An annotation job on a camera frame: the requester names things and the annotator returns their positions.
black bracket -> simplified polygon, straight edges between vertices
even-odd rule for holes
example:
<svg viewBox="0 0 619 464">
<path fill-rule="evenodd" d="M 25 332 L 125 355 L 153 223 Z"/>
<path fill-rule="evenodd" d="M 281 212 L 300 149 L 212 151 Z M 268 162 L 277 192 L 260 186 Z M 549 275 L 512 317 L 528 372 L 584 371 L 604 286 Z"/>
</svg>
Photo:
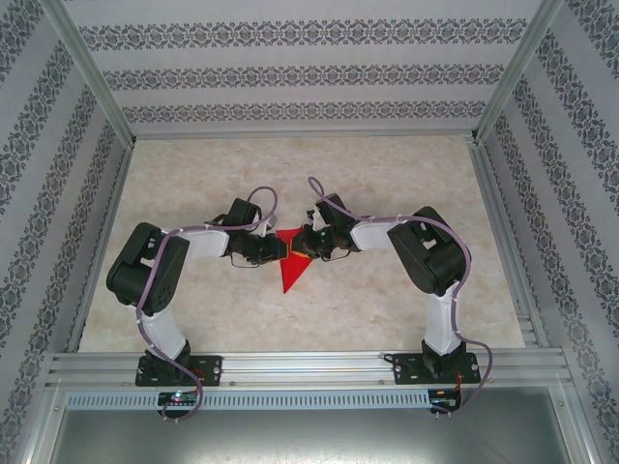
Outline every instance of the black bracket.
<svg viewBox="0 0 619 464">
<path fill-rule="evenodd" d="M 479 384 L 482 380 L 477 357 L 473 353 L 464 353 L 449 370 L 439 374 L 432 374 L 427 369 L 423 353 L 385 355 L 383 359 L 393 365 L 396 385 L 455 384 L 458 373 L 462 384 Z"/>
<path fill-rule="evenodd" d="M 153 356 L 142 356 L 137 365 L 135 384 L 138 387 L 194 387 L 195 382 L 188 375 L 178 376 L 178 369 L 173 368 L 173 375 L 162 370 L 158 359 Z M 187 368 L 197 375 L 203 387 L 218 387 L 221 379 L 223 357 L 221 356 L 190 356 Z"/>
</svg>

beige marble surface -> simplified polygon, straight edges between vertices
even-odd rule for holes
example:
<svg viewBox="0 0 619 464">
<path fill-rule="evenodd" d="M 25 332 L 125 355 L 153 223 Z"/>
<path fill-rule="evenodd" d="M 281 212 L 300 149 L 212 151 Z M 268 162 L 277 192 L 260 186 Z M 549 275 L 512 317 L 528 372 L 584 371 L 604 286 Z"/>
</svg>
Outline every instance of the beige marble surface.
<svg viewBox="0 0 619 464">
<path fill-rule="evenodd" d="M 427 136 L 137 142 L 80 351 L 144 349 L 133 315 L 104 286 L 138 222 L 201 223 L 268 184 L 280 194 L 278 228 L 298 227 L 316 201 L 308 175 L 362 215 L 433 206 L 473 256 L 462 332 L 496 348 L 523 346 L 464 140 Z M 255 200 L 268 211 L 268 192 Z M 315 261 L 286 295 L 278 263 L 236 269 L 228 258 L 192 262 L 172 304 L 193 351 L 417 350 L 426 323 L 424 294 L 393 251 Z"/>
</svg>

enclosure wall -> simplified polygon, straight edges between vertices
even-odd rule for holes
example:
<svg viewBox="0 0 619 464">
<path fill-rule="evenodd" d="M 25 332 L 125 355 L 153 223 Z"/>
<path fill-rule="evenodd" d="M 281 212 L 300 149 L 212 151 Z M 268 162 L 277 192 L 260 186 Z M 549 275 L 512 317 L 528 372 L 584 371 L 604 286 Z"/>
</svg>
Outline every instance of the enclosure wall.
<svg viewBox="0 0 619 464">
<path fill-rule="evenodd" d="M 569 1 L 485 140 L 546 334 L 619 459 L 619 2 Z"/>
<path fill-rule="evenodd" d="M 0 462 L 64 351 L 126 152 L 36 1 L 0 2 Z"/>
<path fill-rule="evenodd" d="M 472 130 L 540 0 L 75 0 L 138 136 Z"/>
</svg>

red triangle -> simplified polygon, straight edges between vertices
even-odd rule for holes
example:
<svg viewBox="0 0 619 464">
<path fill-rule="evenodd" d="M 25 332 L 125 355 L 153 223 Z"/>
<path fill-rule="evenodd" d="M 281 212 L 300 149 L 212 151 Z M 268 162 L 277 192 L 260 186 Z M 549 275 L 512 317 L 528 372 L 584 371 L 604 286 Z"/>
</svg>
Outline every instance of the red triangle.
<svg viewBox="0 0 619 464">
<path fill-rule="evenodd" d="M 290 287 L 301 274 L 308 268 L 312 259 L 306 256 L 290 251 L 290 243 L 296 235 L 303 230 L 303 227 L 298 229 L 278 230 L 278 237 L 288 245 L 288 256 L 280 260 L 281 267 L 281 283 L 283 284 L 283 293 L 290 290 Z"/>
</svg>

vented metal strip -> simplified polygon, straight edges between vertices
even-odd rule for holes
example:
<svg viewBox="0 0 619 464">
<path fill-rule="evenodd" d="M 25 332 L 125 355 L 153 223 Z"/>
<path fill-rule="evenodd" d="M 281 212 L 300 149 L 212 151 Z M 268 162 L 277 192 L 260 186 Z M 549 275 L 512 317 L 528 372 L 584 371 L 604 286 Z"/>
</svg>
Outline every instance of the vented metal strip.
<svg viewBox="0 0 619 464">
<path fill-rule="evenodd" d="M 143 411 L 157 409 L 157 391 L 77 391 L 69 395 L 70 411 Z M 367 391 L 207 391 L 200 409 L 325 410 L 428 408 L 427 390 Z M 175 410 L 191 409 L 174 406 Z"/>
</svg>

